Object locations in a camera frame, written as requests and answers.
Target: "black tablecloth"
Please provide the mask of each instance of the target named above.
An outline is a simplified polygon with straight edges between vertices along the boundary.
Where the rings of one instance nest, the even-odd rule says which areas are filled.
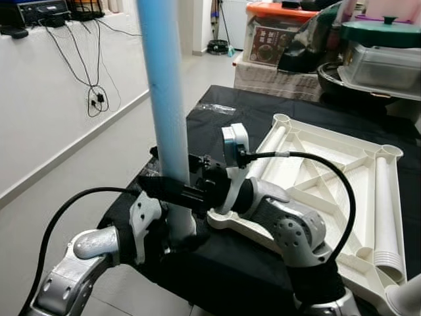
[[[275,113],[401,148],[405,156],[398,162],[398,174],[407,271],[409,278],[421,272],[421,168],[420,148],[416,145],[420,136],[409,120],[387,116],[369,119],[352,113],[352,109],[338,111],[316,103],[220,86],[211,86],[200,103],[207,106],[195,108],[187,117],[189,152],[211,155],[219,161],[223,161],[221,127],[242,122],[249,133],[250,149],[255,150],[270,130]],[[211,111],[209,104],[224,105],[235,111],[219,111],[218,107],[217,111]],[[132,203],[132,197],[120,196],[99,226],[127,221]],[[139,270],[163,288],[217,316],[295,314],[291,285],[279,255],[231,230],[213,230],[201,219],[197,219],[197,224],[204,242],[195,251],[171,253],[153,267]],[[363,315],[376,314],[360,300],[359,307]]]

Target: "green lid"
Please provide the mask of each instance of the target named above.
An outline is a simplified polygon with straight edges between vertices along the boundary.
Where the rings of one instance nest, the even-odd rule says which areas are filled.
[[[412,24],[393,23],[395,19],[394,16],[385,16],[384,22],[346,22],[342,24],[341,37],[366,47],[421,47],[421,28]]]

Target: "baseboard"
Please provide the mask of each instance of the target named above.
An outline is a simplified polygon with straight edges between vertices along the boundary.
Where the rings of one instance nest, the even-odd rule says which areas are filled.
[[[0,210],[149,97],[149,90],[0,194]]]
[[[201,57],[206,53],[206,51],[207,51],[207,47],[202,49],[201,51],[192,51],[191,54],[193,56],[200,56]]]

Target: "clear plastic box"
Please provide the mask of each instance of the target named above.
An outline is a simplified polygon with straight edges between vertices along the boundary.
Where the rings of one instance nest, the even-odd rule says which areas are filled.
[[[354,43],[338,73],[348,88],[421,100],[421,49]]]
[[[295,33],[316,14],[283,9],[281,3],[249,3],[243,60],[277,66]]]

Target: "blue foam tube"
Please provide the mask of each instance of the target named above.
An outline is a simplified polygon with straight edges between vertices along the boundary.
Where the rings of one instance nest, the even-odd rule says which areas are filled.
[[[163,176],[189,184],[186,117],[180,82],[177,1],[137,0],[159,163]],[[171,205],[167,223],[173,242],[195,234],[191,210]]]

